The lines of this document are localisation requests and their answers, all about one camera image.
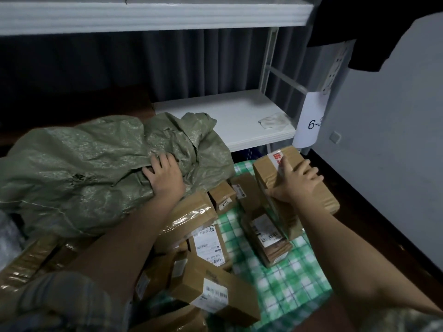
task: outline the gray curtain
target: gray curtain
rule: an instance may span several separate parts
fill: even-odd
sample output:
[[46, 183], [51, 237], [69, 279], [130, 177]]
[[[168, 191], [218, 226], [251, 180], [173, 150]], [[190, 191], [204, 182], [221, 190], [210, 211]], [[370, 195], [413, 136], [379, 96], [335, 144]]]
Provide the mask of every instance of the gray curtain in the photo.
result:
[[[337, 48], [306, 48], [310, 33], [310, 25], [280, 28], [272, 65], [315, 91]], [[246, 28], [3, 37], [0, 122], [18, 99], [113, 85], [146, 83], [153, 102], [257, 89], [267, 34]], [[266, 95], [298, 118], [304, 96], [273, 74]]]

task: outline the shelf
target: shelf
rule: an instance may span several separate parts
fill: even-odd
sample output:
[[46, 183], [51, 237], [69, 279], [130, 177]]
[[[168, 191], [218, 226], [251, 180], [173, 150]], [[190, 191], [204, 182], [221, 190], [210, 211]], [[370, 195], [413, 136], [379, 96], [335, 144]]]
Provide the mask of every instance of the shelf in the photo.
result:
[[303, 0], [0, 0], [0, 35], [304, 26]]
[[187, 112], [208, 113], [217, 120], [214, 130], [231, 152], [291, 139], [296, 133], [291, 124], [282, 130], [263, 129], [258, 121], [282, 110], [259, 90], [163, 101], [153, 105], [156, 114], [168, 112], [178, 118]]

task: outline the white wall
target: white wall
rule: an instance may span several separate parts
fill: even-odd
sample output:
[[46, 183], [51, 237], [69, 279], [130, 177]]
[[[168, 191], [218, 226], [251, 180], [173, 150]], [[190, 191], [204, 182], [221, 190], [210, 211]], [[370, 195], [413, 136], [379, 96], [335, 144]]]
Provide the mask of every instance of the white wall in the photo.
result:
[[313, 149], [443, 270], [442, 33], [418, 19], [380, 72], [349, 70]]

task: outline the green checkered tablecloth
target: green checkered tablecloth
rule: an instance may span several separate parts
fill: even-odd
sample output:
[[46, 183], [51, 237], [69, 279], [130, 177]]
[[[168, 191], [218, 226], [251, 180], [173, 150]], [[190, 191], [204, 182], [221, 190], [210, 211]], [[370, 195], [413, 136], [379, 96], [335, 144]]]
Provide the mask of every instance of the green checkered tablecloth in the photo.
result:
[[[236, 174], [250, 172], [253, 175], [252, 163], [245, 161], [235, 164]], [[329, 282], [306, 234], [291, 241], [294, 248], [286, 259], [271, 268], [264, 267], [240, 227], [242, 215], [241, 206], [237, 206], [219, 216], [216, 222], [233, 261], [233, 273], [257, 289], [261, 321], [249, 329], [242, 329], [210, 315], [208, 325], [211, 330], [223, 331], [291, 331], [329, 297]], [[162, 293], [153, 301], [155, 304], [151, 308], [171, 300], [166, 293]]]

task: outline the person's left hand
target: person's left hand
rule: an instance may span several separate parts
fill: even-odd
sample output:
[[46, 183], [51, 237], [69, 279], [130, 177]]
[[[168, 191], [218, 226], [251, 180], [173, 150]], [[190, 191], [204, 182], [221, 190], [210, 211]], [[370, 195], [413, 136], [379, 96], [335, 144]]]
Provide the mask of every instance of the person's left hand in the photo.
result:
[[142, 168], [144, 175], [149, 179], [157, 197], [167, 198], [177, 203], [185, 193], [182, 173], [175, 161], [174, 155], [160, 154], [160, 162], [155, 156], [151, 156], [151, 166], [154, 173], [148, 168]]

